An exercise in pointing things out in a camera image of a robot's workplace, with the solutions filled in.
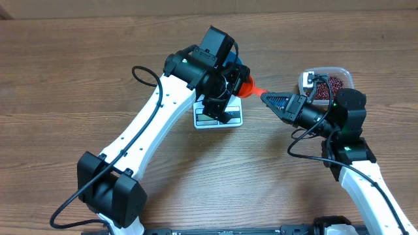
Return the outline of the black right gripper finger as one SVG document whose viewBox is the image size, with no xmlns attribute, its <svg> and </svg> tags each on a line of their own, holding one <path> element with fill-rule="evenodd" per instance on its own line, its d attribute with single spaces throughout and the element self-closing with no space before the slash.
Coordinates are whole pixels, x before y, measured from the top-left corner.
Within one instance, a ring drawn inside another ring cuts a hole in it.
<svg viewBox="0 0 418 235">
<path fill-rule="evenodd" d="M 288 102 L 287 101 L 283 101 L 283 102 L 267 102 L 266 104 L 271 111 L 273 111 L 281 120 L 288 120 L 289 119 L 289 115 L 286 111 Z"/>
<path fill-rule="evenodd" d="M 292 96 L 292 93 L 267 92 L 261 95 L 261 100 L 265 104 L 287 104 Z"/>
</svg>

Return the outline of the red scoop with blue handle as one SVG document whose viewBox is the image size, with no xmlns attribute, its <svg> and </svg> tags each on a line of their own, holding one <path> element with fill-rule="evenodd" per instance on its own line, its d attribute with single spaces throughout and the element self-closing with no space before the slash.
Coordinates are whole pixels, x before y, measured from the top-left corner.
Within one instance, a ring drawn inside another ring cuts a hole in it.
<svg viewBox="0 0 418 235">
<path fill-rule="evenodd" d="M 238 93 L 236 96 L 238 98 L 248 98 L 252 95 L 256 95 L 259 98 L 261 98 L 261 95 L 263 93 L 267 93 L 266 89 L 261 89 L 255 85 L 255 81 L 251 75 L 248 77 L 249 82 L 242 82 L 242 85 L 240 86 Z"/>
</svg>

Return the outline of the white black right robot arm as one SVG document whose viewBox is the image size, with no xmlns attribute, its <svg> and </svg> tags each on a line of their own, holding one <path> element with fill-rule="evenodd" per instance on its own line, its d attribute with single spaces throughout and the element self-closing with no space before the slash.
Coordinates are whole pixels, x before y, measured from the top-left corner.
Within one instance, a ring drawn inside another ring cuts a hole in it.
<svg viewBox="0 0 418 235">
<path fill-rule="evenodd" d="M 361 136 L 366 96 L 339 90 L 327 110 L 296 93 L 267 92 L 261 100 L 284 123 L 323 137 L 318 157 L 356 205 L 369 234 L 416 234 L 417 229 L 386 186 L 376 156 Z"/>
</svg>

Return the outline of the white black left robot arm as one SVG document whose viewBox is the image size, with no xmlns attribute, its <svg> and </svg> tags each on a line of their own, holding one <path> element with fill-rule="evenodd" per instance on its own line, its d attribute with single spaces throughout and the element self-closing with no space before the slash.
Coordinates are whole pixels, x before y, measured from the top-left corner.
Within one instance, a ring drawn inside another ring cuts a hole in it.
<svg viewBox="0 0 418 235">
<path fill-rule="evenodd" d="M 147 195 L 140 180 L 164 137 L 188 110 L 197 129 L 241 126 L 238 93 L 248 80 L 237 43 L 215 27 L 200 44 L 167 57 L 153 95 L 126 130 L 100 154 L 85 152 L 78 161 L 79 199 L 105 234 L 144 233 L 139 217 Z"/>
</svg>

